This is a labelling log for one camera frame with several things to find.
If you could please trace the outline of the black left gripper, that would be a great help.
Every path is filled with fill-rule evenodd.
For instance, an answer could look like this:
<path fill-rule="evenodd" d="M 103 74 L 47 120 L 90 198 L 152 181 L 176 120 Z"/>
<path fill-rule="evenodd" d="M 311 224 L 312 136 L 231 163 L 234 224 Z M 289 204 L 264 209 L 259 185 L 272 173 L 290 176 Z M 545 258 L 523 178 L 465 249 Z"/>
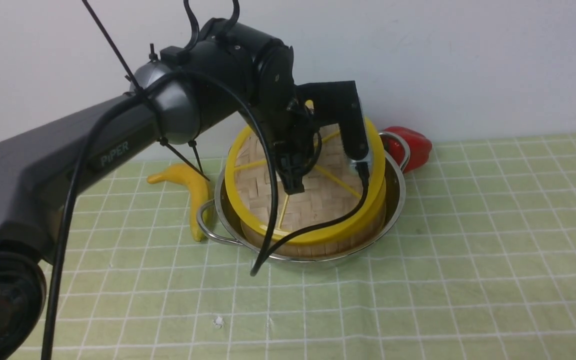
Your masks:
<path fill-rule="evenodd" d="M 318 127 L 306 100 L 306 92 L 295 89 L 263 110 L 263 136 L 270 141 L 270 154 L 287 195 L 306 191 L 303 179 L 314 167 Z"/>

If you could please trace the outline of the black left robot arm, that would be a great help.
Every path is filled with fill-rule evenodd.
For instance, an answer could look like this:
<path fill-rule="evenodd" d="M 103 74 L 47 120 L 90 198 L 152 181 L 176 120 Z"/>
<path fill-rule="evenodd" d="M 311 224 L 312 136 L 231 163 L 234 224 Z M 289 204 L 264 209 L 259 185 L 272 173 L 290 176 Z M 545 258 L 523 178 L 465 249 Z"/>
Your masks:
<path fill-rule="evenodd" d="M 235 16 L 192 27 L 185 47 L 127 76 L 130 91 L 0 142 L 0 360 L 43 310 L 51 358 L 77 198 L 155 142 L 187 144 L 239 112 L 282 182 L 301 182 L 314 136 L 304 104 L 323 84 L 297 85 L 293 48 Z"/>

